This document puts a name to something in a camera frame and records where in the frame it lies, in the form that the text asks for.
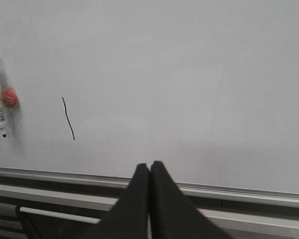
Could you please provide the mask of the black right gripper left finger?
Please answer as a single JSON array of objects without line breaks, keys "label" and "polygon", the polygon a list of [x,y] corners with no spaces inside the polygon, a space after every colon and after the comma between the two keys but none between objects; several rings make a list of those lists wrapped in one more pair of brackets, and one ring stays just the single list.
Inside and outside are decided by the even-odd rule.
[{"label": "black right gripper left finger", "polygon": [[87,239],[146,239],[150,172],[138,164],[118,201],[86,232]]}]

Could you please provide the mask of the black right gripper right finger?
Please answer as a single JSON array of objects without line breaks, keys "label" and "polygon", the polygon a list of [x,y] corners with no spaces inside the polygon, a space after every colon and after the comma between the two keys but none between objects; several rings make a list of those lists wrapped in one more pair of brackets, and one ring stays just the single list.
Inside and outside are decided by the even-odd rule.
[{"label": "black right gripper right finger", "polygon": [[150,169],[150,225],[154,239],[228,239],[179,190],[161,161]]}]

